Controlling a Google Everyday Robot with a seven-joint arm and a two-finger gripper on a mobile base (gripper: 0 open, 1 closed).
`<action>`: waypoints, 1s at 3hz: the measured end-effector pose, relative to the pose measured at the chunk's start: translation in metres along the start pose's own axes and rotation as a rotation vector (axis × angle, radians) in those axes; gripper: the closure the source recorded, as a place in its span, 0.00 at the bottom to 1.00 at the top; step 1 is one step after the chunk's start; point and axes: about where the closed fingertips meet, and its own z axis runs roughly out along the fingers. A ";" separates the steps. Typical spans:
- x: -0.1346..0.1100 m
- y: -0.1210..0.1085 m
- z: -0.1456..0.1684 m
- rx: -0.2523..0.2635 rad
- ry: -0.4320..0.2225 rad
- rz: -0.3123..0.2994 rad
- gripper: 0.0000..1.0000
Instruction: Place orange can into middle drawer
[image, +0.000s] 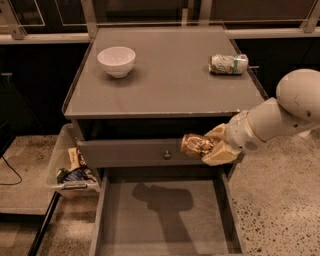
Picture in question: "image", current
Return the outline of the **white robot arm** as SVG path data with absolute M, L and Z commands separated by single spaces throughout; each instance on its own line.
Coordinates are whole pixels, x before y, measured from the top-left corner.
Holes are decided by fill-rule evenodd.
M 242 152 L 255 152 L 269 140 L 318 128 L 320 125 L 320 72 L 298 69 L 277 85 L 276 97 L 233 116 L 207 133 L 219 138 L 202 157 L 210 166 L 230 163 Z

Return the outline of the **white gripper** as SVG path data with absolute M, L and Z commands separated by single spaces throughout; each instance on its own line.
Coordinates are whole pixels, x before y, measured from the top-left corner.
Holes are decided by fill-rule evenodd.
M 251 129 L 248 111 L 238 113 L 227 125 L 222 123 L 207 132 L 205 136 L 220 141 L 210 153 L 201 158 L 209 166 L 230 163 L 238 158 L 241 151 L 255 152 L 265 144 Z

